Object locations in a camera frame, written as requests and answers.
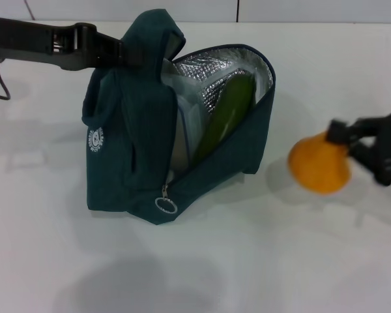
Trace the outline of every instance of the metal ring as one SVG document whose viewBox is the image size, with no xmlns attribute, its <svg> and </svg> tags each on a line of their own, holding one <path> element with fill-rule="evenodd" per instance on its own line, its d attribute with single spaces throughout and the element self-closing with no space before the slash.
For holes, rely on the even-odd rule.
<svg viewBox="0 0 391 313">
<path fill-rule="evenodd" d="M 161 206 L 158 204 L 158 202 L 159 202 L 160 200 L 170 203 L 170 204 L 174 207 L 174 211 L 167 211 L 167 210 L 165 210 L 163 207 L 161 207 Z M 171 199 L 167 199 L 167 198 L 156 198 L 156 199 L 155 199 L 155 204 L 156 204 L 156 206 L 159 208 L 159 210 L 161 210 L 161 211 L 164 212 L 164 213 L 175 214 L 176 212 L 178 212 L 178 207 L 177 207 L 177 205 L 176 205 L 176 204 L 174 203 L 174 201 L 172 201 Z"/>
</svg>

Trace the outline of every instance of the insulated lunch bag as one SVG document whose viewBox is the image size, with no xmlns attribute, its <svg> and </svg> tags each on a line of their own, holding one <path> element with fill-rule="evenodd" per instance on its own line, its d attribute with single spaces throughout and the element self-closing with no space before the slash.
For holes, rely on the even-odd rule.
<svg viewBox="0 0 391 313">
<path fill-rule="evenodd" d="M 198 197 L 237 173 L 258 170 L 275 92 L 274 69 L 264 55 L 232 44 L 174 59 L 185 38 L 165 10 L 144 12 L 122 41 L 128 49 L 143 52 L 144 65 L 96 69 L 83 103 L 83 122 L 89 127 L 90 210 L 127 211 L 162 224 L 175 220 Z M 235 74 L 252 75 L 256 86 L 255 104 L 237 127 L 201 162 L 189 164 L 173 179 L 169 173 L 180 96 L 163 81 L 171 68 L 178 77 L 195 82 L 190 90 L 208 112 Z"/>
</svg>

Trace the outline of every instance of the orange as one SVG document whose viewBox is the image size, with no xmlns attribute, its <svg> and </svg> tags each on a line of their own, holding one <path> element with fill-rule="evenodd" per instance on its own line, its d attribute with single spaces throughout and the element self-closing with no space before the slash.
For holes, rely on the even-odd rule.
<svg viewBox="0 0 391 313">
<path fill-rule="evenodd" d="M 288 166 L 301 186 L 319 194 L 339 191 L 351 178 L 347 147 L 327 142 L 326 132 L 296 143 Z"/>
</svg>

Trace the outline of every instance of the green cucumber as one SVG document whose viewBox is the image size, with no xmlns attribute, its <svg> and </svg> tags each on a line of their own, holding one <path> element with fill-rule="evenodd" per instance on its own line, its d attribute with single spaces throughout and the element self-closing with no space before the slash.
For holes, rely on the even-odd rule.
<svg viewBox="0 0 391 313">
<path fill-rule="evenodd" d="M 198 164 L 212 153 L 217 145 L 244 119 L 252 106 L 254 97 L 255 79 L 253 76 L 236 74 L 227 81 L 210 118 L 210 123 L 195 151 L 193 165 Z"/>
</svg>

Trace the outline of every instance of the printed logo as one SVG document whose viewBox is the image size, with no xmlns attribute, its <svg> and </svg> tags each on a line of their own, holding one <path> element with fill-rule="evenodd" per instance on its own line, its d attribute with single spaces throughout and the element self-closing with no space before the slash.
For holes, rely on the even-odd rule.
<svg viewBox="0 0 391 313">
<path fill-rule="evenodd" d="M 103 146 L 104 135 L 100 127 L 98 130 L 90 130 L 89 147 L 92 152 L 97 152 Z"/>
</svg>

